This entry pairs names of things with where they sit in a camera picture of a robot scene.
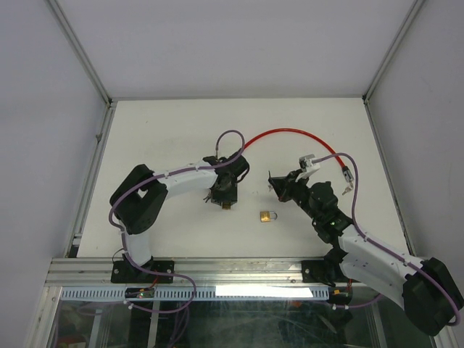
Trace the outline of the red cable lock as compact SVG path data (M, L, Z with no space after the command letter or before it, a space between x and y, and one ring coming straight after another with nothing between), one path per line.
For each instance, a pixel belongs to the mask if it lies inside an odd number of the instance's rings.
M297 149L302 153L303 150L315 150L323 155L335 154L335 149L324 141L320 136L297 128L273 128L265 130L249 139L245 144L245 149L269 145L272 150L276 150L278 145L284 145L286 149Z

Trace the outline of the silver key bunch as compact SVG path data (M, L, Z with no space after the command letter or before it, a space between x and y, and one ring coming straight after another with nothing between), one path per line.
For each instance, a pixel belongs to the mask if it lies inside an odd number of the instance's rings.
M205 203L208 203L208 202L211 201L211 198L212 198L212 194L209 192L209 193L206 195L206 197L203 198L203 201L204 201Z
M352 183L349 183L347 187L343 190L342 195L348 194L354 189L354 185Z

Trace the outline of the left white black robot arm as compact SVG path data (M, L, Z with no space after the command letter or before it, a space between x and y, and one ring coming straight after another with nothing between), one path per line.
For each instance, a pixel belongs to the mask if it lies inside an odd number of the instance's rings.
M206 190L205 202L229 209L237 203L238 184L248 172L249 163L237 153L229 158L205 157L165 173L156 173L145 164L135 166L109 199L109 222L123 233L127 274L139 282L151 275L149 229L166 200Z

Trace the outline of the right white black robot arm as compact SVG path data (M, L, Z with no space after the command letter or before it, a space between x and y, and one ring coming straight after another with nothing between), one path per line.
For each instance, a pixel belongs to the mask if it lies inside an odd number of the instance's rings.
M332 246L324 257L328 278L350 278L369 286L402 308L421 332L437 335L460 323L463 296L446 265L402 253L369 233L338 207L331 183L309 186L295 170L268 182L280 202L293 201L311 219L320 239Z

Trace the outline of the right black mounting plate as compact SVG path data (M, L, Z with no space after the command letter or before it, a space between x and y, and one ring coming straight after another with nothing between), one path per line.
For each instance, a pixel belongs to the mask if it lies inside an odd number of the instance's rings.
M323 283L334 286L345 280L338 264L326 259L301 261L303 283Z

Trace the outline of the black mounting plate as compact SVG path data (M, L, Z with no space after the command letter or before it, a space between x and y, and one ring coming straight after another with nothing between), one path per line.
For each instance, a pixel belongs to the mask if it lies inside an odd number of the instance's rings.
M303 283L323 283L334 286L345 280L338 264L326 259L301 261Z
M151 273L142 272L133 267L126 259L114 261L112 267L112 275L110 281L116 284L133 283L153 283L156 284L172 283L172 274L175 270L175 263L167 260L151 260L143 265L152 272L167 273L167 275L153 275Z

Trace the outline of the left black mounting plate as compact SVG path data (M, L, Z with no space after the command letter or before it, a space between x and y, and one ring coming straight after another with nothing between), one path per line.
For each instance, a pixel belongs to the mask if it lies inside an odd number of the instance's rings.
M167 260L151 260L143 265L152 272L167 273L167 275L153 275L151 273L142 272L133 267L126 259L114 261L112 267L112 275L110 281L116 284L133 283L153 283L156 284L172 283L172 274L175 270L175 263Z

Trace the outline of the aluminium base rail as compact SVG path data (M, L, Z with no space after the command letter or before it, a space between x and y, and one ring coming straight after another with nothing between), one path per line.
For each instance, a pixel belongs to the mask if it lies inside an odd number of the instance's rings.
M191 283L181 278L192 278L197 286L223 284L290 285L302 282L301 261L316 258L155 258L175 263L172 274L174 286L187 286ZM121 257L79 257L55 258L51 261L46 276L46 286L116 286L110 281L114 261ZM343 286L347 279L337 286Z

